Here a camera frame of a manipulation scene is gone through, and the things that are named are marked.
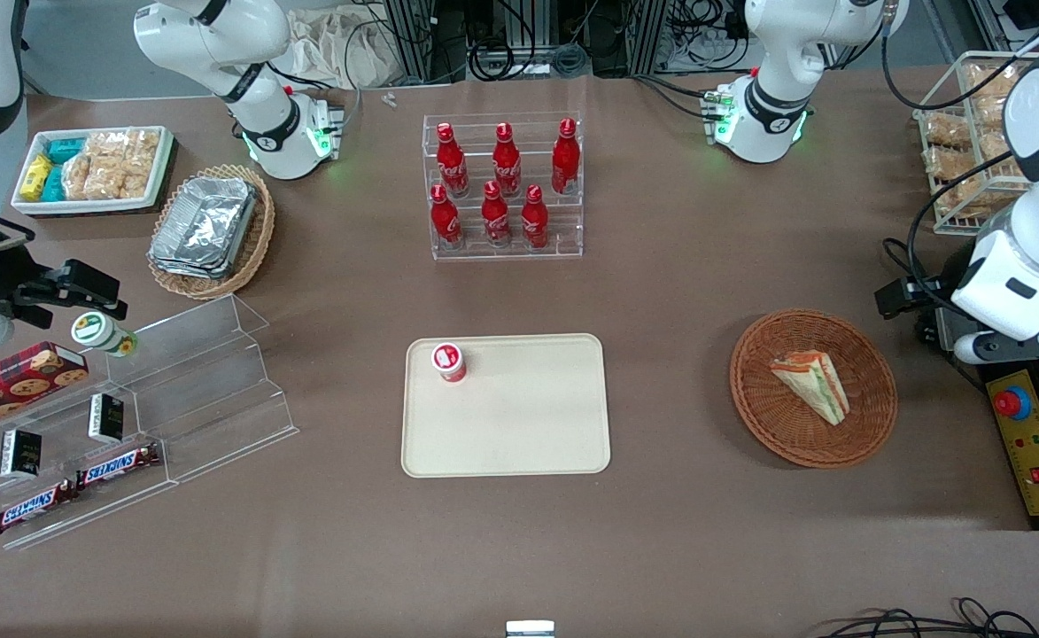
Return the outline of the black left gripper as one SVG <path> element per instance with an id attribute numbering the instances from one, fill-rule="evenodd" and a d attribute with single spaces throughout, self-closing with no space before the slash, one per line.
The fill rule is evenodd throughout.
<path id="1" fill-rule="evenodd" d="M 939 280 L 898 277 L 874 292 L 877 314 L 884 320 L 911 311 L 911 307 L 939 307 L 949 312 L 920 312 L 920 343 L 935 348 L 955 347 L 955 314 L 962 308 L 941 291 Z"/>

